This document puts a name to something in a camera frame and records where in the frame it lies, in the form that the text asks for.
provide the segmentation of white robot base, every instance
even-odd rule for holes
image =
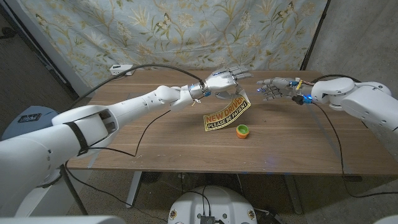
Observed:
[[[205,191],[203,188],[198,187],[186,192],[174,202],[170,209],[168,224],[257,223],[253,206],[242,195],[226,187],[215,185],[206,186]],[[210,207],[201,194],[207,197]]]

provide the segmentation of white device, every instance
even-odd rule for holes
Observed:
[[[220,186],[198,187],[192,191],[204,194],[209,205],[200,194],[187,192],[177,199],[169,213],[168,224],[175,223],[230,223],[257,224],[253,206],[240,194]]]
[[[112,67],[109,70],[111,71],[112,75],[117,75],[130,68],[132,68],[132,65],[112,65]],[[135,70],[127,72],[125,75],[132,75],[134,72]]]
[[[350,78],[336,78],[314,84],[312,100],[329,103],[333,110],[345,111],[398,134],[398,101],[387,86],[377,82],[355,83]]]

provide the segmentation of blue connector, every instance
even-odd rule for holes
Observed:
[[[306,103],[306,104],[312,103],[312,97],[310,95],[308,95],[308,96],[303,95],[303,97],[304,97],[304,99],[303,99],[304,103]]]

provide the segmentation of wire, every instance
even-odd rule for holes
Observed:
[[[144,134],[145,134],[145,132],[147,131],[147,129],[149,128],[149,126],[150,126],[154,121],[156,121],[157,119],[163,117],[163,115],[167,114],[168,112],[170,112],[170,110],[167,111],[167,112],[165,112],[164,114],[158,116],[157,118],[155,118],[155,119],[154,119],[153,121],[151,121],[151,122],[148,124],[148,126],[145,128],[144,132],[143,132],[142,135],[141,135],[141,138],[139,138],[139,141],[138,141],[138,144],[137,144],[137,149],[136,149],[136,155],[137,155],[138,147],[139,147],[139,144],[141,143],[142,137],[144,137]]]
[[[315,106],[317,106],[319,109],[322,110],[323,114],[326,116],[327,120],[329,121],[331,128],[335,132],[335,135],[336,135],[336,138],[337,138],[337,141],[338,141],[338,145],[339,145],[339,148],[340,148],[341,177],[343,178],[343,183],[344,183],[344,186],[345,186],[345,189],[346,189],[347,193],[351,197],[354,197],[354,198],[365,198],[365,197],[371,197],[371,196],[376,196],[376,195],[386,195],[386,194],[398,194],[398,192],[378,192],[378,193],[366,194],[366,195],[353,195],[353,194],[351,194],[351,192],[349,192],[346,180],[344,178],[345,177],[345,173],[344,173],[344,163],[343,163],[343,150],[341,149],[340,138],[338,137],[336,129],[335,129],[333,123],[330,121],[330,119],[329,119],[328,115],[326,114],[326,112],[318,104],[316,104],[316,103],[312,103],[312,104],[314,104]]]
[[[182,183],[182,173],[180,173],[180,177],[181,177],[181,195],[184,194],[184,185]]]
[[[112,148],[108,148],[108,147],[91,147],[90,149],[107,149],[107,150],[111,150],[111,151],[115,151],[115,152],[120,152],[120,153],[129,155],[129,156],[135,157],[135,156],[137,155],[137,152],[138,152],[139,144],[141,143],[141,140],[142,140],[142,138],[144,137],[144,134],[145,134],[145,132],[147,131],[147,129],[149,128],[149,126],[150,126],[154,121],[156,121],[157,119],[163,117],[163,115],[167,114],[168,112],[170,112],[170,110],[167,111],[167,112],[165,112],[164,114],[158,116],[157,118],[155,118],[153,121],[151,121],[151,122],[147,125],[147,127],[146,127],[145,130],[144,130],[144,132],[141,134],[141,138],[140,138],[139,141],[138,141],[137,148],[136,148],[136,153],[135,153],[134,155],[133,155],[133,154],[130,154],[130,153],[128,153],[128,152],[124,152],[124,151],[121,151],[121,150],[112,149]]]
[[[139,142],[138,142],[138,145],[137,145],[136,153],[135,153],[134,155],[131,154],[131,153],[124,152],[124,151],[121,151],[121,150],[118,150],[118,149],[113,149],[113,148],[110,148],[110,147],[91,147],[91,148],[89,148],[89,149],[106,149],[106,150],[110,150],[110,151],[120,152],[120,153],[123,153],[123,154],[128,155],[128,156],[131,156],[131,157],[135,157],[135,156],[137,155],[138,147],[139,147],[139,144],[140,144],[140,142],[141,142],[141,139],[142,139],[142,137],[144,137],[144,134],[145,134],[146,130],[148,129],[148,127],[149,127],[154,121],[156,121],[157,119],[161,118],[163,115],[167,114],[168,112],[170,112],[170,111],[167,111],[166,113],[164,113],[164,114],[158,116],[157,118],[155,118],[152,122],[150,122],[150,123],[147,125],[147,127],[145,128],[144,132],[143,132],[142,135],[141,135],[141,138],[140,138],[140,140],[139,140]],[[106,192],[106,191],[104,191],[104,190],[97,189],[96,187],[94,187],[94,186],[92,186],[92,185],[90,185],[90,184],[84,183],[83,181],[79,180],[77,177],[75,177],[75,176],[70,172],[70,170],[69,170],[68,167],[67,167],[67,164],[68,164],[68,161],[66,161],[66,163],[65,163],[65,171],[66,171],[66,172],[65,172],[65,175],[64,175],[64,179],[66,179],[66,178],[69,179],[69,178],[68,178],[68,173],[69,173],[69,174],[71,175],[71,177],[73,177],[77,182],[79,182],[79,183],[81,183],[81,184],[83,184],[83,185],[85,185],[85,186],[87,186],[87,187],[91,187],[92,189],[95,189],[95,190],[97,190],[97,191],[99,191],[99,192],[102,192],[102,193],[104,193],[104,194],[110,195],[110,196],[112,196],[113,198],[115,198],[116,200],[118,200],[118,201],[120,201],[120,202],[122,202],[122,203],[125,203],[126,205],[132,207],[132,205],[128,204],[127,202],[125,202],[125,201],[123,201],[123,200],[121,200],[121,199],[118,198],[117,196],[115,196],[115,195],[113,195],[113,194],[111,194],[111,193],[109,193],[109,192]],[[73,197],[75,198],[76,203],[77,203],[78,206],[81,208],[81,209],[80,209],[81,212],[82,212],[83,214],[87,213],[87,211],[84,213],[85,208],[84,208],[84,205],[83,205],[83,203],[81,202],[81,199],[80,199],[80,197],[78,196],[78,194],[77,194],[77,193],[76,193],[76,194],[73,193],[73,192],[76,192],[75,188],[74,188],[72,185],[71,185],[71,187],[68,186],[68,188],[69,188],[70,192],[72,193]]]
[[[94,190],[97,190],[97,191],[99,191],[99,192],[102,192],[102,193],[104,193],[104,194],[107,194],[107,195],[109,195],[109,196],[115,198],[116,200],[118,200],[118,201],[120,201],[120,202],[122,202],[122,203],[125,203],[126,205],[132,207],[131,204],[129,204],[129,203],[127,203],[127,202],[121,200],[121,199],[118,198],[117,196],[115,196],[115,195],[113,195],[113,194],[111,194],[111,193],[109,193],[109,192],[106,192],[106,191],[104,191],[104,190],[98,189],[98,188],[96,188],[96,187],[94,187],[94,186],[92,186],[92,185],[90,185],[90,184],[87,184],[87,183],[81,181],[79,178],[75,177],[75,176],[70,172],[70,170],[69,170],[69,168],[68,168],[68,162],[69,162],[69,161],[66,161],[66,163],[65,163],[65,169],[67,170],[67,172],[69,173],[69,175],[70,175],[72,178],[74,178],[77,182],[79,182],[79,183],[81,183],[81,184],[83,184],[83,185],[85,185],[85,186],[87,186],[87,187],[91,187],[91,188],[94,189]]]
[[[239,178],[239,175],[238,175],[238,174],[236,174],[236,177],[238,178],[238,182],[239,182],[239,186],[240,186],[240,188],[241,188],[242,196],[244,197],[241,179]]]
[[[203,188],[203,192],[201,193],[201,201],[203,202],[203,215],[204,216],[206,216],[205,215],[205,199],[204,199],[206,187],[207,187],[207,185],[205,185],[205,187]]]
[[[111,148],[106,148],[106,149],[113,150],[113,151],[116,151],[116,152],[122,152],[122,151],[117,150],[117,149],[111,149]],[[111,193],[109,193],[109,192],[106,192],[106,191],[104,191],[104,190],[100,190],[100,189],[98,189],[98,188],[96,188],[96,187],[94,187],[94,186],[92,186],[92,185],[90,185],[90,184],[84,183],[83,181],[81,181],[80,179],[78,179],[77,177],[75,177],[75,176],[70,172],[70,170],[68,169],[68,162],[69,162],[69,161],[66,161],[65,167],[64,167],[64,168],[65,168],[65,170],[69,173],[69,175],[70,175],[71,177],[73,177],[77,182],[79,182],[79,183],[81,183],[81,184],[83,184],[83,185],[85,185],[85,186],[87,186],[87,187],[91,187],[91,188],[94,189],[94,190],[97,190],[97,191],[99,191],[99,192],[102,192],[102,193],[104,193],[104,194],[107,194],[107,195],[109,195],[109,196],[115,198],[116,200],[118,200],[118,201],[120,201],[120,202],[122,202],[122,203],[125,203],[126,205],[132,207],[131,204],[129,204],[129,203],[127,203],[127,202],[121,200],[121,199],[118,198],[117,196],[115,196],[115,195],[113,195],[113,194],[111,194]],[[152,217],[152,218],[156,218],[156,219],[158,219],[158,220],[163,220],[163,221],[165,221],[165,222],[167,223],[167,220],[165,220],[165,219],[163,219],[163,218],[159,218],[159,217],[152,216],[151,214],[146,213],[146,212],[144,212],[144,211],[142,211],[141,209],[136,208],[136,207],[135,207],[135,209],[137,209],[137,210],[140,211],[141,213],[146,214],[146,215],[148,215],[148,216],[150,216],[150,217]]]
[[[210,215],[211,215],[210,202],[209,202],[209,200],[207,199],[207,197],[206,197],[204,194],[201,194],[201,193],[199,193],[199,192],[194,192],[194,191],[192,191],[192,190],[189,190],[189,191],[187,191],[186,193],[189,193],[189,192],[190,192],[190,193],[199,194],[199,195],[202,196],[202,199],[203,199],[203,198],[206,199],[207,204],[209,205],[209,216],[210,216]],[[205,201],[203,201],[203,215],[206,216],[206,215],[205,215]]]
[[[259,209],[259,208],[254,208],[254,207],[253,207],[253,209],[255,209],[255,210],[257,210],[257,211],[260,211],[260,212],[264,212],[266,215],[269,214],[269,211],[267,211],[267,210],[263,210],[263,209]]]
[[[312,80],[312,83],[316,83],[317,81],[321,80],[322,78],[327,78],[327,77],[345,77],[345,78],[350,78],[352,79],[354,82],[361,82],[359,80],[357,80],[356,78],[350,77],[348,75],[322,75],[321,77],[318,77],[314,80]]]
[[[75,106],[78,102],[80,102],[82,99],[84,99],[84,97],[90,95],[92,92],[94,92],[95,90],[97,90],[99,87],[101,87],[101,86],[107,84],[107,83],[110,82],[111,80],[115,80],[115,79],[117,79],[117,78],[120,78],[120,77],[124,76],[127,72],[133,71],[133,70],[138,69],[138,68],[143,68],[143,67],[164,67],[164,68],[171,68],[171,69],[174,69],[174,70],[176,70],[176,71],[185,73],[185,74],[187,74],[187,75],[189,75],[189,76],[191,76],[191,77],[193,77],[193,78],[196,78],[197,80],[199,80],[199,82],[200,82],[201,85],[203,84],[203,80],[202,80],[201,78],[197,77],[196,75],[194,75],[194,74],[192,74],[192,73],[190,73],[190,72],[187,72],[187,71],[185,71],[185,70],[182,70],[182,69],[180,69],[180,68],[171,66],[171,65],[161,65],[161,64],[156,64],[156,63],[150,63],[150,64],[145,64],[145,65],[138,65],[138,66],[134,66],[134,67],[132,67],[132,68],[129,68],[129,69],[127,69],[127,70],[125,70],[125,71],[123,71],[123,72],[121,72],[121,73],[119,73],[119,74],[117,74],[117,75],[115,75],[115,76],[113,76],[113,77],[111,77],[111,78],[109,78],[109,79],[107,79],[107,80],[101,82],[100,84],[98,84],[98,85],[95,86],[94,88],[92,88],[92,89],[90,89],[89,91],[87,91],[85,94],[81,95],[77,100],[75,100],[75,101],[69,106],[69,108],[68,108],[67,110],[72,109],[73,106]]]
[[[314,83],[311,83],[311,82],[307,82],[307,81],[304,81],[304,80],[301,80],[301,81],[303,81],[303,83],[307,84],[307,85],[314,85]]]
[[[148,215],[148,216],[151,217],[151,218],[156,218],[156,219],[158,219],[158,220],[163,220],[163,221],[165,221],[166,223],[168,222],[166,219],[159,218],[159,217],[155,217],[155,216],[153,216],[153,215],[151,215],[151,214],[149,214],[149,213],[147,213],[147,212],[142,211],[142,210],[139,209],[139,208],[135,208],[135,209],[137,209],[138,211],[140,211],[141,213],[143,213],[143,214],[145,214],[145,215]]]
[[[137,152],[136,152],[135,155],[133,155],[133,154],[130,154],[128,152],[124,152],[124,151],[118,150],[118,149],[113,149],[113,148],[110,148],[110,147],[90,147],[89,149],[107,149],[107,150],[110,150],[110,151],[120,152],[120,153],[129,155],[129,156],[132,156],[132,157],[135,157],[137,155]]]

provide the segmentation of sign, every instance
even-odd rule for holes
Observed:
[[[205,131],[217,130],[231,124],[249,107],[250,101],[247,97],[240,95],[221,111],[203,116]]]

